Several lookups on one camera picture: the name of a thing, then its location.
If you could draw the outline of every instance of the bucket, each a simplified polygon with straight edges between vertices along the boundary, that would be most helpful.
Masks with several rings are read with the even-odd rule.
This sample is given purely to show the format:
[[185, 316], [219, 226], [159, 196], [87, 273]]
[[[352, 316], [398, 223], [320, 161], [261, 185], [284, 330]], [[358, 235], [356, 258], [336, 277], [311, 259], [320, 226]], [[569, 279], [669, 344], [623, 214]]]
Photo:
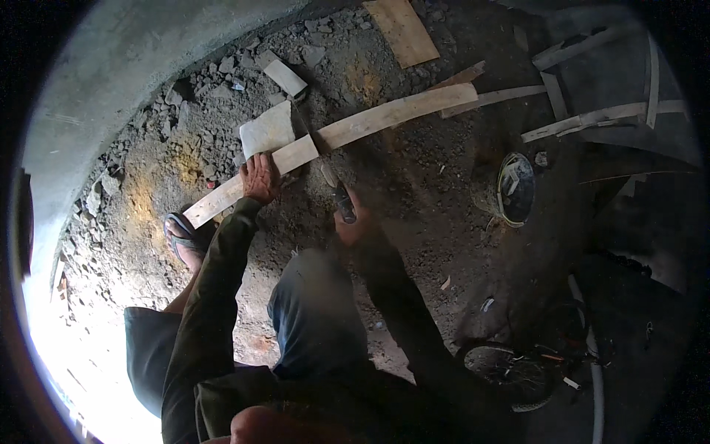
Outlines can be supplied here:
[[478, 167], [471, 183], [474, 205], [514, 228], [528, 220], [535, 199], [535, 173], [528, 158], [510, 153], [498, 169]]

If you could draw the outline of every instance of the dirt ground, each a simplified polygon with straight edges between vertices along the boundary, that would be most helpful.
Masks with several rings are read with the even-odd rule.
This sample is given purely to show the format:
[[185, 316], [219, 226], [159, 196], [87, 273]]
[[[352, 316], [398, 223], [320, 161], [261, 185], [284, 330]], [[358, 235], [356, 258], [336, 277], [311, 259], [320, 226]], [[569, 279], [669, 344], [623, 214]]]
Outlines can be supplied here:
[[[161, 310], [187, 283], [187, 269], [166, 248], [162, 216], [196, 202], [211, 191], [210, 183], [232, 177], [244, 161], [239, 126], [285, 99], [254, 64], [258, 54], [273, 50], [309, 84], [298, 106], [312, 129], [421, 92], [481, 60], [486, 72], [474, 81], [479, 93], [542, 83], [530, 62], [548, 44], [536, 19], [484, 1], [465, 9], [418, 2], [416, 9], [441, 55], [431, 62], [401, 69], [367, 12], [346, 9], [268, 36], [254, 34], [189, 67], [176, 87], [184, 87], [186, 104], [170, 93], [171, 83], [156, 92], [97, 160], [62, 242], [69, 288], [68, 310], [59, 316], [82, 354], [91, 357], [90, 364], [73, 364], [76, 379], [89, 371], [81, 366], [106, 375], [124, 371], [125, 355], [104, 340], [120, 342], [123, 309]], [[530, 53], [516, 45], [514, 24], [527, 31]], [[231, 88], [238, 81], [244, 91]], [[579, 251], [586, 207], [574, 183], [578, 147], [556, 138], [531, 144], [520, 139], [553, 121], [547, 95], [539, 94], [450, 119], [429, 115], [328, 156], [381, 218], [452, 350], [462, 335], [509, 335], [508, 321], [524, 322], [533, 314]], [[531, 162], [546, 151], [550, 160], [547, 168], [535, 166], [535, 204], [520, 229], [491, 221], [473, 206], [469, 191], [477, 165], [500, 163], [511, 151]], [[118, 178], [120, 188], [112, 190], [110, 179], [101, 181], [105, 176]], [[94, 186], [97, 179], [104, 185]], [[100, 206], [93, 217], [87, 198], [95, 203], [97, 193]], [[315, 168], [262, 210], [236, 295], [235, 360], [272, 365], [278, 359], [266, 313], [271, 289], [292, 250], [332, 242], [333, 211]], [[373, 361], [410, 377], [361, 279], [353, 278]], [[494, 302], [484, 313], [481, 305], [489, 297]]]

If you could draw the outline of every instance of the blue jeans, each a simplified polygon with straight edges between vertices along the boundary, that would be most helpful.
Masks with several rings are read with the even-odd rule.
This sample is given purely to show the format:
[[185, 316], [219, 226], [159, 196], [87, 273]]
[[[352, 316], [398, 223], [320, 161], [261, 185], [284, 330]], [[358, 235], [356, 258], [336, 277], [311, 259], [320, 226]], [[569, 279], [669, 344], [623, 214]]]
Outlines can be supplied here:
[[[288, 262], [267, 311], [281, 352], [272, 371], [281, 379], [317, 377], [368, 360], [367, 333], [355, 307], [350, 275], [325, 251], [306, 249]], [[160, 417], [181, 316], [129, 307], [124, 319], [133, 392]]]

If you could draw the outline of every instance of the left hand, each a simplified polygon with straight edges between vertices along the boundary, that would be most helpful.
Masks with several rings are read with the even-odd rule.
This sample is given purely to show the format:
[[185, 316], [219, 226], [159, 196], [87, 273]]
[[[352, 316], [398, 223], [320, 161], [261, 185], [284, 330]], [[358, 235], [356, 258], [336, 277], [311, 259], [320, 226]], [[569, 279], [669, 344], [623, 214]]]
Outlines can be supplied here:
[[239, 168], [244, 184], [244, 197], [251, 197], [262, 205], [270, 204], [280, 193], [278, 170], [271, 153], [257, 153]]

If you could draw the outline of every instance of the bare foot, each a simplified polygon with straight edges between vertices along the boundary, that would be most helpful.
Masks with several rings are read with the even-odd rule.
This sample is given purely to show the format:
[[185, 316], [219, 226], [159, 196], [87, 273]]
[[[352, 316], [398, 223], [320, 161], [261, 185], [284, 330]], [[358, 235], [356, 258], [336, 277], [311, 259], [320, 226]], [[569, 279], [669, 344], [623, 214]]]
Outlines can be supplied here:
[[[168, 242], [168, 248], [170, 248], [170, 239], [172, 236], [179, 237], [182, 239], [189, 239], [190, 234], [185, 230], [180, 228], [180, 225], [173, 219], [169, 219], [165, 223], [165, 227], [168, 229], [168, 235], [165, 240]], [[187, 267], [192, 273], [197, 273], [200, 268], [202, 268], [202, 261], [204, 261], [204, 252], [198, 249], [189, 248], [185, 245], [176, 244], [175, 249], [177, 249], [178, 259], [182, 259]]]

